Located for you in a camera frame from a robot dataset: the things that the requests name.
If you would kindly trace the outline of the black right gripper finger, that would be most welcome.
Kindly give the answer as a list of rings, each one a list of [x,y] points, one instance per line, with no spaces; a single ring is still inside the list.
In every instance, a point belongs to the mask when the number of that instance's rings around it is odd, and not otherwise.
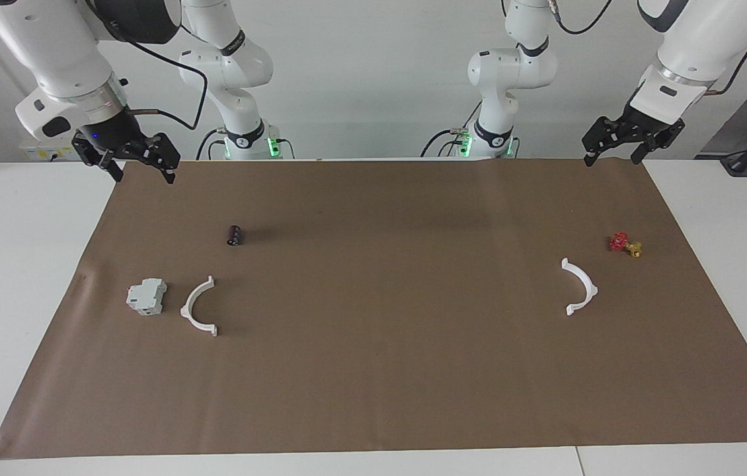
[[[73,148],[84,165],[106,171],[116,182],[122,181],[123,170],[114,162],[110,151],[101,153],[88,139],[73,139]]]
[[[144,139],[143,164],[159,171],[167,184],[175,181],[175,171],[180,163],[180,153],[166,134],[156,134]]]

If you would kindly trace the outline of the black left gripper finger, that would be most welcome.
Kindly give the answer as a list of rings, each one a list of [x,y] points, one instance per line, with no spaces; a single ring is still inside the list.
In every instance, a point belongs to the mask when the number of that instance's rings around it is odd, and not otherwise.
[[[652,151],[657,149],[667,149],[673,144],[679,134],[682,132],[683,126],[672,126],[663,132],[657,134],[646,133],[643,141],[637,146],[635,151],[631,154],[631,162],[634,165],[640,165],[643,159]]]
[[[623,145],[628,132],[628,124],[623,120],[597,118],[593,126],[582,137],[585,165],[593,166],[601,154]]]

